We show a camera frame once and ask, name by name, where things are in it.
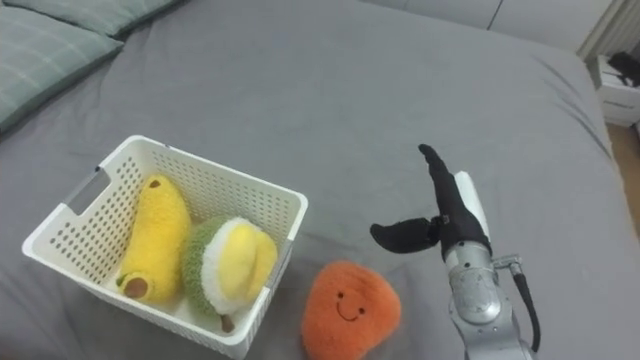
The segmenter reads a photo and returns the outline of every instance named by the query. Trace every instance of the brown banana tip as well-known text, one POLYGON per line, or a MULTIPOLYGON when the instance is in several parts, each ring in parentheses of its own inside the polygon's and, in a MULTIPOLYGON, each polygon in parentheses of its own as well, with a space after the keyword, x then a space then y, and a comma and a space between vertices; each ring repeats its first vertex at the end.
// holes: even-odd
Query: brown banana tip
POLYGON ((220 320, 222 320, 222 331, 230 333, 236 328, 229 315, 220 315, 220 320))
POLYGON ((149 290, 149 284, 143 278, 133 278, 124 287, 124 295, 132 299, 144 297, 149 290))

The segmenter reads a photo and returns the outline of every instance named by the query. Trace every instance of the durian plush toy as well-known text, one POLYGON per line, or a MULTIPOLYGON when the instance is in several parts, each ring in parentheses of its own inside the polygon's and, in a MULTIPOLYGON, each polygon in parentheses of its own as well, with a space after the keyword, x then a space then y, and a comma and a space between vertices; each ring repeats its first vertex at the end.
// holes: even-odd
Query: durian plush toy
POLYGON ((229 315, 256 299, 277 257, 271 237, 248 220, 213 217, 194 227, 187 241, 186 295, 201 312, 220 316, 222 330, 231 332, 235 325, 229 315))
POLYGON ((178 188, 163 175, 144 183, 129 246, 116 280, 125 296, 163 303, 180 289, 180 262, 191 219, 178 188))

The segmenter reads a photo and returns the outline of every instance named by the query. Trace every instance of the orange plush toy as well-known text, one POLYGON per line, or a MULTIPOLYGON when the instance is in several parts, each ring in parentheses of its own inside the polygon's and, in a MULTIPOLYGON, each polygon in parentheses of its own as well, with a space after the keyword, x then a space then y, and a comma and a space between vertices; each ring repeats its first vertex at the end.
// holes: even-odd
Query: orange plush toy
POLYGON ((302 341, 313 360, 357 360, 398 327, 402 306, 379 274, 346 261, 326 266, 311 289, 302 341))

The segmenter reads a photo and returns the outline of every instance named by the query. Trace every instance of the green fuzzy durian shell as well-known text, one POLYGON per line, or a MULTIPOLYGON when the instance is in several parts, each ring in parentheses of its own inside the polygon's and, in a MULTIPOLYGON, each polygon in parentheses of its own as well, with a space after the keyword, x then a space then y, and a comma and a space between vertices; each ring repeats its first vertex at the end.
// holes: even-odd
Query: green fuzzy durian shell
POLYGON ((191 306, 208 316, 217 316, 216 309, 204 296, 202 289, 202 254, 216 232, 231 220, 231 216, 219 215, 194 226, 187 240, 182 260, 182 279, 184 291, 191 306))

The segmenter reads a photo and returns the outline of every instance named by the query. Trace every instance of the stuffed toy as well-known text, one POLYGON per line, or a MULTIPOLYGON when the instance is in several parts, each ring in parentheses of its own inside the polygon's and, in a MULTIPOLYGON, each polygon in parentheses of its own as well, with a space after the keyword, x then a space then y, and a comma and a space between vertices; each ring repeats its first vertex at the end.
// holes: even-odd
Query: stuffed toy
POLYGON ((400 323, 402 306, 379 274, 340 261, 320 271, 302 320, 302 341, 312 360, 356 360, 400 323))
POLYGON ((239 217, 213 217, 194 227, 187 241, 186 295, 204 314, 220 316, 224 332, 232 332, 230 315, 258 297, 277 258, 275 243, 257 226, 239 217))
POLYGON ((129 246, 116 285, 125 296, 147 303, 170 300, 180 289, 180 261, 191 227, 178 188, 163 175, 144 183, 129 246))

